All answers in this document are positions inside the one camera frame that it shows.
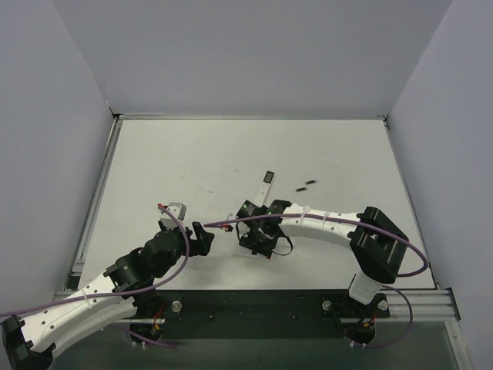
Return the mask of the slim white remote with display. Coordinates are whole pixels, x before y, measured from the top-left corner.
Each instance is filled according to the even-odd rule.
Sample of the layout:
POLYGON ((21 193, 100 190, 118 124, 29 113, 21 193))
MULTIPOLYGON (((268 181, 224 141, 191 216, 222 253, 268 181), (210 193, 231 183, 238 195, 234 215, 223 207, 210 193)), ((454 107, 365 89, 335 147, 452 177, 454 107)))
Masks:
POLYGON ((255 199, 254 199, 254 203, 257 206, 263 206, 264 205, 264 203, 267 199, 267 195, 268 195, 270 186, 273 182, 274 175, 275 175, 275 173, 273 171, 269 171, 269 170, 264 174, 263 180, 262 180, 261 185, 260 185, 260 189, 257 192, 257 195, 255 196, 255 199))

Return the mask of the aluminium rail frame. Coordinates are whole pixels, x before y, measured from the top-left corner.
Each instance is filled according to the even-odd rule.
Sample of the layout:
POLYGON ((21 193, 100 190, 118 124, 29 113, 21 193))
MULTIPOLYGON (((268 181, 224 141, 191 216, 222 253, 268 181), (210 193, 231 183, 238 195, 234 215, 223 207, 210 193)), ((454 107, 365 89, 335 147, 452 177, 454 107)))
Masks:
MULTIPOLYGON (((85 247, 82 282, 156 230, 158 202, 187 205, 186 219, 225 219, 275 173, 268 200, 338 212, 379 207, 421 246, 420 234, 384 123, 374 120, 123 119, 102 200, 85 247), (305 181, 317 183, 305 185, 305 181), (307 191, 296 192, 299 187, 307 191)), ((345 288, 357 262, 341 247, 295 240, 272 261, 234 257, 219 233, 208 257, 171 270, 164 290, 345 288)), ((73 345, 55 369, 454 369, 446 323, 458 317, 452 293, 430 272, 396 282, 382 348, 342 338, 189 339, 175 349, 141 349, 126 329, 106 328, 73 345)))

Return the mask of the white remote with red keypad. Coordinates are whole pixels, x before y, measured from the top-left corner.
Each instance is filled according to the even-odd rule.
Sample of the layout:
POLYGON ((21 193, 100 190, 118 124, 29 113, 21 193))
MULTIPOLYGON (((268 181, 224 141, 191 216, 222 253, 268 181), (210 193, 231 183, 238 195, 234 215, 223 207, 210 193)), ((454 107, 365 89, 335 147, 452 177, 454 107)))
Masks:
POLYGON ((270 259, 269 257, 263 256, 262 254, 255 254, 251 250, 241 246, 233 247, 233 249, 231 250, 231 254, 234 257, 247 258, 256 261, 268 261, 270 259))

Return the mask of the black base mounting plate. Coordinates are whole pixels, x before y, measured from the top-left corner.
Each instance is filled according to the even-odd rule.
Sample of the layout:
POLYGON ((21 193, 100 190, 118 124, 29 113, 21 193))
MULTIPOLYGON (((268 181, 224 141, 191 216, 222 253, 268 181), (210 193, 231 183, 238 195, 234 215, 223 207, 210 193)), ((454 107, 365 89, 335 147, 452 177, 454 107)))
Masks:
POLYGON ((130 319, 151 339, 340 338, 351 324, 390 316, 379 293, 364 305, 344 289, 158 290, 130 319))

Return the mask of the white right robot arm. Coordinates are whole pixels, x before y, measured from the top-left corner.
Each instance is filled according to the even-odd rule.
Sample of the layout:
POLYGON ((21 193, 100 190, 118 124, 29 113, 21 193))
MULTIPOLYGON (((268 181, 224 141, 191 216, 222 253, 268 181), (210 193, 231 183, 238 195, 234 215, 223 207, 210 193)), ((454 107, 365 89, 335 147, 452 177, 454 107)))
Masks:
POLYGON ((258 207, 245 201, 235 215, 241 247, 271 257, 277 241, 291 246, 293 237, 328 242, 352 251, 360 270, 350 283, 349 297, 370 304, 385 284, 393 284, 401 268, 407 236, 379 209, 339 214, 275 200, 258 207))

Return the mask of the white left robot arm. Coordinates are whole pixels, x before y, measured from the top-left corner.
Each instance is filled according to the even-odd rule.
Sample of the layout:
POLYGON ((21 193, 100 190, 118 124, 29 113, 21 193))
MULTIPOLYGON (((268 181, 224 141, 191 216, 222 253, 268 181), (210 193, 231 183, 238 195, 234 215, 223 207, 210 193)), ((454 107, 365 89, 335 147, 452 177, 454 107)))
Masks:
POLYGON ((143 247, 120 257, 84 288, 67 298, 5 315, 2 342, 13 369, 47 369, 54 358, 79 340, 136 313, 158 307, 154 281, 190 257, 206 256, 214 234, 199 222, 161 230, 143 247))

